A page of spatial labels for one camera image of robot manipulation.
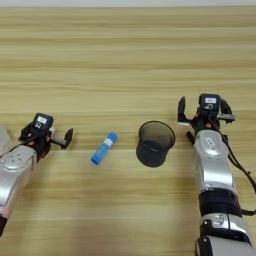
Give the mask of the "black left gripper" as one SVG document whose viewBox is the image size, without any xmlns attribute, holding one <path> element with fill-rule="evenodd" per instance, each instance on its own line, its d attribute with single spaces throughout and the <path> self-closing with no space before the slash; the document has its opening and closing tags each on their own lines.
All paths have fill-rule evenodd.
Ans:
<svg viewBox="0 0 256 256">
<path fill-rule="evenodd" d="M 36 130 L 32 129 L 31 123 L 26 125 L 22 130 L 19 137 L 20 141 L 28 141 L 27 146 L 32 148 L 37 155 L 37 160 L 44 158 L 51 149 L 51 143 L 59 145 L 62 149 L 66 149 L 73 138 L 73 129 L 69 129 L 64 138 L 52 137 L 54 131 L 48 130 Z"/>
</svg>

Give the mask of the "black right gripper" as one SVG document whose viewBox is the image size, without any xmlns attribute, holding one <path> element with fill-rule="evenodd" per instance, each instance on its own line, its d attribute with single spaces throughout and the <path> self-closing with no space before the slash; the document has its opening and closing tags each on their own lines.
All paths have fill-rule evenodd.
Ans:
<svg viewBox="0 0 256 256">
<path fill-rule="evenodd" d="M 202 112 L 197 114 L 192 120 L 188 119 L 185 115 L 185 105 L 185 97 L 182 97 L 178 103 L 177 121 L 182 125 L 190 125 L 192 123 L 195 134 L 198 134 L 202 130 L 219 131 L 220 122 L 218 118 L 225 122 L 233 122 L 235 120 L 231 107 L 224 99 L 220 99 L 219 115 L 216 112 Z"/>
</svg>

